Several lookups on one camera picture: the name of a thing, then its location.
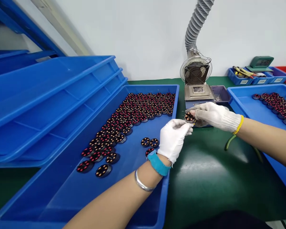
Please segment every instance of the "person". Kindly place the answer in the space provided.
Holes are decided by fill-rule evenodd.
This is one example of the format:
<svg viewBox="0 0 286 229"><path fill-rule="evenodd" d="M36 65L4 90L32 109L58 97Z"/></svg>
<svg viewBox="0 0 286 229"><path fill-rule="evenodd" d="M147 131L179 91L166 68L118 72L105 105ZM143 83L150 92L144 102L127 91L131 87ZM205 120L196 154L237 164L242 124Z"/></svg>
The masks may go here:
<svg viewBox="0 0 286 229"><path fill-rule="evenodd" d="M286 166L286 131L244 118L211 102L199 104L186 110L196 118L195 125L207 124L236 134L239 138L267 153ZM193 124L172 119L160 131L158 154L148 155L146 161L79 211L65 229L102 228L123 229L151 194L168 169L176 162L185 136L191 135ZM224 212L189 228L270 228L244 212Z"/></svg>

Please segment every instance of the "gray ribbed hose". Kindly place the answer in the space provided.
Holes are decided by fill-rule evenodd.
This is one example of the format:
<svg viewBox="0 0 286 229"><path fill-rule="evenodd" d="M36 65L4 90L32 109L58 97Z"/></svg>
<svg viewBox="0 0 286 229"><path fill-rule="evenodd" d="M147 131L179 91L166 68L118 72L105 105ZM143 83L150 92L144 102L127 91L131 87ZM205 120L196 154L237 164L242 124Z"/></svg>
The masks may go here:
<svg viewBox="0 0 286 229"><path fill-rule="evenodd" d="M214 4L214 0L198 0L194 13L188 23L187 33L185 34L185 47L187 52L191 49L197 49L197 36L204 24L209 12Z"/></svg>

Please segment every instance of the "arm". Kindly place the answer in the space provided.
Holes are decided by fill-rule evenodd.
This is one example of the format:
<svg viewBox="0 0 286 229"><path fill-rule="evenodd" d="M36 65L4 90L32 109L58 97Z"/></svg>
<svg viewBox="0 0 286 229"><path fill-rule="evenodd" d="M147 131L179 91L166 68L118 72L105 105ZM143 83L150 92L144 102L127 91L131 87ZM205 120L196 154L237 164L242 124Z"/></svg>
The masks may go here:
<svg viewBox="0 0 286 229"><path fill-rule="evenodd" d="M176 161L186 135L192 134L192 124L184 120L172 119L160 132L159 159L166 166ZM162 176L149 161L138 168L139 180L147 187L155 187ZM134 172L111 186L77 213L64 229L122 229L125 228L142 203L151 194L140 188L135 181Z"/></svg>
<svg viewBox="0 0 286 229"><path fill-rule="evenodd" d="M186 110L188 111L195 115L198 127L209 123L221 130L234 133L286 166L285 130L243 118L242 115L211 102L196 105Z"/></svg>
<svg viewBox="0 0 286 229"><path fill-rule="evenodd" d="M286 131L244 118L236 134L286 166Z"/></svg>
<svg viewBox="0 0 286 229"><path fill-rule="evenodd" d="M166 157L159 155L159 158L166 166L170 166L171 162ZM147 187L155 187L162 179L149 161L138 169L138 177ZM123 229L150 194L136 184L132 172L91 201L64 229Z"/></svg>

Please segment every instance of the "green cable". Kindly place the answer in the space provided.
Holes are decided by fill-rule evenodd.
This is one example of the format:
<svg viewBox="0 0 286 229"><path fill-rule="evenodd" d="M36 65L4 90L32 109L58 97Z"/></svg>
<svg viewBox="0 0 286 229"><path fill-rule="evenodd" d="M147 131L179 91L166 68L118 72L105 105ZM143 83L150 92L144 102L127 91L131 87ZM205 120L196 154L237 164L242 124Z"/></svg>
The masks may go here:
<svg viewBox="0 0 286 229"><path fill-rule="evenodd" d="M230 145L230 142L231 142L234 138L236 138L236 135L232 135L232 137L230 137L230 139L227 141L226 146L225 146L225 151L228 150L229 145ZM253 149L254 149L254 151L255 151L255 153L256 153L258 159L260 160L260 162L263 163L264 161L263 161L263 158L262 158L262 156L261 156L260 151L259 151L256 147L253 147Z"/></svg>
<svg viewBox="0 0 286 229"><path fill-rule="evenodd" d="M227 141L226 146L225 146L225 151L228 150L229 145L230 145L230 142L231 142L234 138L236 138L236 135L232 135L232 137L230 137L230 139Z"/></svg>

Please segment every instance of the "hand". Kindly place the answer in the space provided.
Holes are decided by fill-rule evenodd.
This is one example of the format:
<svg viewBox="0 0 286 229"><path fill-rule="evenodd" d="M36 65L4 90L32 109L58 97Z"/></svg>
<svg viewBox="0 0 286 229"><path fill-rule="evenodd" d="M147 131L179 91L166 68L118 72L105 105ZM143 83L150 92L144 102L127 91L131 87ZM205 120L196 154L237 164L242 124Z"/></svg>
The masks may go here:
<svg viewBox="0 0 286 229"><path fill-rule="evenodd" d="M195 126L197 127L203 127L210 124L231 133L238 130L242 121L242 115L228 111L224 106L219 106L212 102L195 105L185 112L190 112L195 116Z"/></svg>
<svg viewBox="0 0 286 229"><path fill-rule="evenodd" d="M183 146L183 140L186 135L193 132L193 124L187 123L182 119L172 119L160 132L160 145L158 154L167 157L172 164L176 162Z"/></svg>

